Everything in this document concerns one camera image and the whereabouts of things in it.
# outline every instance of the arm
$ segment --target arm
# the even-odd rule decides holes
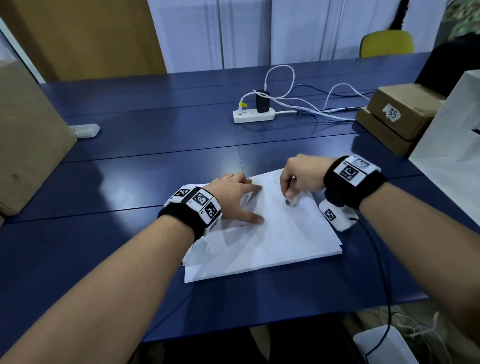
[[[335,159],[290,158],[280,177],[284,196],[323,189]],[[479,344],[480,235],[389,183],[366,197],[360,211],[413,278]]]
[[[253,223],[263,219],[242,210],[240,199],[260,188],[242,173],[205,187],[226,218]],[[126,363],[193,240],[189,226],[161,216],[61,297],[0,363]]]

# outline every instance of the person's left arm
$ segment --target person's left arm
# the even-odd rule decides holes
[[[243,173],[229,173],[204,189],[225,218],[263,222],[240,207],[244,193],[261,189]],[[0,364],[126,363],[193,240],[188,225],[161,216],[49,308]]]

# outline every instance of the wooden door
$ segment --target wooden door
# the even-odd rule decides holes
[[[147,0],[1,0],[46,81],[166,73]]]

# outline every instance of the blue table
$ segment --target blue table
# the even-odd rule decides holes
[[[348,82],[368,91],[413,82],[427,57],[293,67],[296,83],[328,91]],[[234,124],[231,113],[239,98],[262,87],[268,69],[42,85],[68,124],[95,122],[101,132],[79,140],[25,209],[0,229],[0,355],[69,288],[153,221],[178,186],[209,182],[229,171],[255,175],[275,170],[297,153],[359,153],[381,165],[392,183],[478,230],[418,169],[356,123],[285,114],[273,121]],[[268,83],[272,95],[284,93],[291,82],[287,69],[277,71]],[[296,89],[295,95],[316,105],[325,99],[308,88]],[[329,106],[365,104],[362,98],[334,97]],[[338,235],[344,244],[339,256],[189,284],[183,283],[180,267],[144,340],[385,304],[378,263],[365,232],[354,226]],[[425,298],[374,236],[382,247],[393,301]]]

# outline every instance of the power outlet socket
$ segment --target power outlet socket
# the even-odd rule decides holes
[[[233,122],[236,124],[241,124],[243,122],[273,120],[274,118],[275,110],[273,110],[273,108],[268,109],[268,112],[258,112],[257,109],[242,110],[241,114],[239,114],[238,110],[233,112]]]

